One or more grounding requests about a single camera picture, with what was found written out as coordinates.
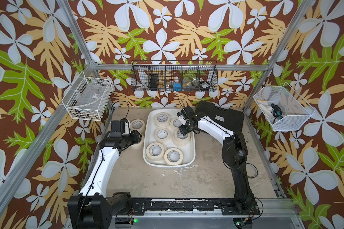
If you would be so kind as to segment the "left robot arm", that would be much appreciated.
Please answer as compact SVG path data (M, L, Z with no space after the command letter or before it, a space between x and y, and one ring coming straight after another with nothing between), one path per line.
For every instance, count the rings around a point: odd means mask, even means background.
M68 210L74 229L107 229L113 216L133 211L131 194L118 192L106 197L112 170L121 152L141 142L141 133L131 130L128 119L111 121L111 130L99 143L99 156L79 194L72 196Z

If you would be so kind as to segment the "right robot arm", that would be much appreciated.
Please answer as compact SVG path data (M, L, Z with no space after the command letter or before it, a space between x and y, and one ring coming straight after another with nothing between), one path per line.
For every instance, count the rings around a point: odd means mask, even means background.
M195 111L186 106L177 113L182 123L179 130L183 135L193 131L203 131L222 145L223 164L231 171L235 185L235 210L244 214L256 204L247 176L247 146L241 132L228 128L228 119L214 115L208 116L202 111Z

